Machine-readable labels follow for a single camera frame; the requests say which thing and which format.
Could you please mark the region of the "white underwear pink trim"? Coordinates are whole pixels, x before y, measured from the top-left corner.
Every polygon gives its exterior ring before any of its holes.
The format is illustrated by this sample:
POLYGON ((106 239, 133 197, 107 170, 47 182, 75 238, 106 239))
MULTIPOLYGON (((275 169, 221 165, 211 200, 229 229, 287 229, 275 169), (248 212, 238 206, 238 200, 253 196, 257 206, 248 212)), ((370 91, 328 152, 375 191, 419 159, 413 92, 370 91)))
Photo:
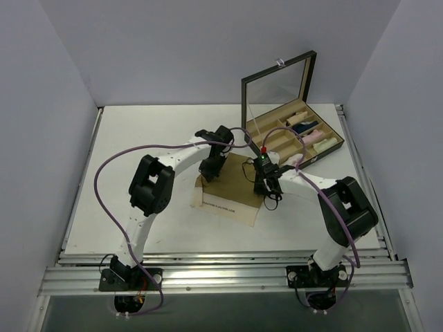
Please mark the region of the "white underwear pink trim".
POLYGON ((300 159, 303 158, 302 154, 294 154, 291 157, 289 157, 285 162, 284 165, 290 165, 295 167, 300 159))

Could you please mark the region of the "tan brown underwear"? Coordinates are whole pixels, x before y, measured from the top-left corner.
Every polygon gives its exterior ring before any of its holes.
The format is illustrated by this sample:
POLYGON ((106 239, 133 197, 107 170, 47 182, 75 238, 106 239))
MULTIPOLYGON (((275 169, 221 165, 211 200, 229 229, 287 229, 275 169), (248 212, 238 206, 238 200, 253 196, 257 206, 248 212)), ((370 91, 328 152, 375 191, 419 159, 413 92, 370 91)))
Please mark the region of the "tan brown underwear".
POLYGON ((209 182, 198 176, 190 206, 253 227, 263 196, 253 192, 255 170, 250 160, 231 153, 217 178, 209 182))

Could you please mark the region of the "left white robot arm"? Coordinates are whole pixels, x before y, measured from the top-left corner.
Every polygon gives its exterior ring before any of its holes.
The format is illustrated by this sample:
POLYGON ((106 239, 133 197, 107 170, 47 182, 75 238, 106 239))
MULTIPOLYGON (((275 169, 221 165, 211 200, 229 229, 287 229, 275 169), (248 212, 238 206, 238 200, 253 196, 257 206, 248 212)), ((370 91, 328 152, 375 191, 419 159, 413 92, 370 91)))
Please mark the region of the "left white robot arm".
POLYGON ((207 181, 219 176, 233 141, 232 131, 221 125, 216 131, 196 132, 182 145, 164 146, 169 152, 163 156, 148 154, 141 158, 129 185, 134 214, 127 222, 123 244, 110 263, 114 280, 122 289, 131 290, 139 283, 138 265, 143 261, 148 234, 155 218, 171 201, 175 178, 196 163, 201 163, 207 181))

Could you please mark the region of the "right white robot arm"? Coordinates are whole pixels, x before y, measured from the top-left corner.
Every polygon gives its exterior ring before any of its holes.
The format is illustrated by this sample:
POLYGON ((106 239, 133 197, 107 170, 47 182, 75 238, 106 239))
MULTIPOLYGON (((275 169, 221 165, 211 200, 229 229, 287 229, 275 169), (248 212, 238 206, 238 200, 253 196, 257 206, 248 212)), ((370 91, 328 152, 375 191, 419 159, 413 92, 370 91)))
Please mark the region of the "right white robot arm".
POLYGON ((257 194, 280 200, 284 194, 318 199, 327 237, 313 254, 307 276, 321 286, 332 278, 348 249, 379 222, 377 213, 355 178, 330 179, 302 172, 291 165, 279 166, 262 154, 253 160, 257 194))

